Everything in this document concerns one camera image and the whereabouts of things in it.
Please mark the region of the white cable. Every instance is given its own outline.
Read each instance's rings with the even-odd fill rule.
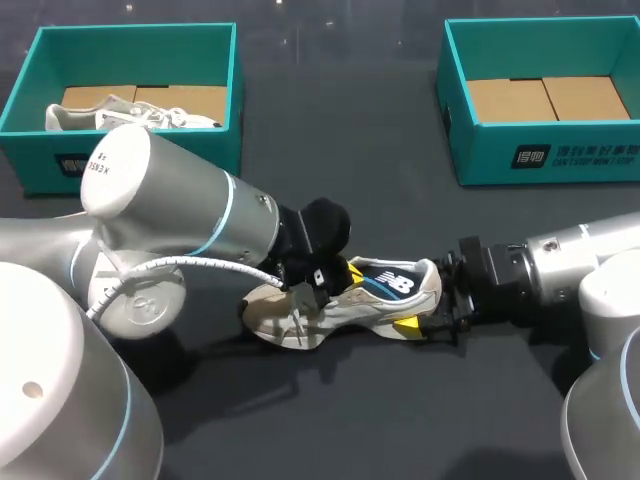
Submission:
[[[220,268],[222,270],[231,270],[233,272],[244,273],[251,275],[269,285],[276,288],[282,287],[282,282],[277,277],[264,273],[257,268],[243,265],[242,263],[228,262],[226,260],[218,260],[215,258],[202,258],[202,257],[162,257],[148,262],[141,263],[140,265],[132,268],[124,273],[124,275],[118,279],[118,283],[109,287],[102,297],[102,299],[95,302],[91,308],[87,311],[87,316],[90,320],[99,323],[100,317],[105,310],[113,303],[113,301],[122,293],[125,285],[131,281],[135,281],[140,278],[148,278],[149,271],[158,268],[164,268],[169,266],[194,266],[194,267],[209,267]]]

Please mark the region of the dark gray table surface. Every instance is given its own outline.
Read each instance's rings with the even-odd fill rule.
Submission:
[[[38,25],[238,21],[246,64],[242,178],[301,207],[328,196],[350,212],[348,255],[437,257],[636,210],[634,185],[463,189],[433,95],[445,17],[634,13],[616,0],[6,0],[6,98]],[[24,200],[0,161],[0,216],[76,211]],[[368,332],[316,352],[241,334],[236,304],[255,284],[187,272],[170,335],[119,351],[155,393],[164,480],[570,479],[563,393],[583,368],[575,310],[538,327],[479,326],[458,348]],[[193,367],[184,375],[175,340]]]
[[[640,203],[633,185],[459,187],[428,64],[249,68],[246,92],[242,178],[293,207],[321,195],[342,203],[349,255],[437,257],[462,236],[517,241]],[[78,207],[22,200],[8,167],[0,179],[2,216]],[[348,332],[316,352],[280,351],[238,338],[250,280],[188,274],[175,332],[198,363],[155,396],[164,479],[570,478],[562,335],[532,342],[529,329],[479,326],[454,348]],[[156,378],[170,375],[163,356],[145,360]]]

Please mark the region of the white shoe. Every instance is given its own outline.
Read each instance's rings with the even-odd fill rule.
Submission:
[[[431,315],[442,281],[430,260],[398,262],[355,257],[354,284],[315,314],[295,293],[270,285],[243,300],[243,323],[258,337],[297,350],[316,348],[334,330],[360,325],[395,340],[421,340],[419,316]]]
[[[93,108],[65,108],[49,105],[45,113],[45,130],[112,130],[123,124],[153,128],[220,128],[215,120],[190,115],[181,108],[165,110],[146,102],[127,102],[109,95]]]

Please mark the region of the cardboard flap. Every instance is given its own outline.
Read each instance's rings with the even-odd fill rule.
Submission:
[[[472,80],[468,85],[482,123],[556,121],[541,80]]]
[[[135,85],[111,85],[100,87],[67,87],[60,103],[65,108],[92,108],[109,95],[116,95],[127,102],[133,102]]]
[[[629,120],[609,77],[544,78],[559,120]]]

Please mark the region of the shoe sole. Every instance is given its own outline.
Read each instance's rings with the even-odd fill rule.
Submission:
[[[390,340],[404,340],[404,341],[424,340],[424,337],[422,335],[403,335],[400,331],[398,331],[398,329],[394,325],[393,319],[390,319],[390,318],[389,319],[383,318],[379,320],[376,325],[373,325],[373,326],[363,325],[363,324],[359,324],[359,325],[371,330],[373,333],[375,333],[380,337],[388,338]],[[340,327],[330,330],[327,333],[316,333],[313,335],[305,335],[304,337],[299,337],[299,338],[298,337],[279,338],[279,337],[274,337],[273,335],[269,335],[268,333],[264,333],[260,331],[251,330],[251,332],[254,335],[261,338],[262,340],[265,340],[279,347],[288,348],[291,350],[313,350],[315,348],[318,348],[318,346],[320,346],[320,344],[324,342],[324,340],[329,335],[331,335],[333,332],[338,330],[338,328]]]

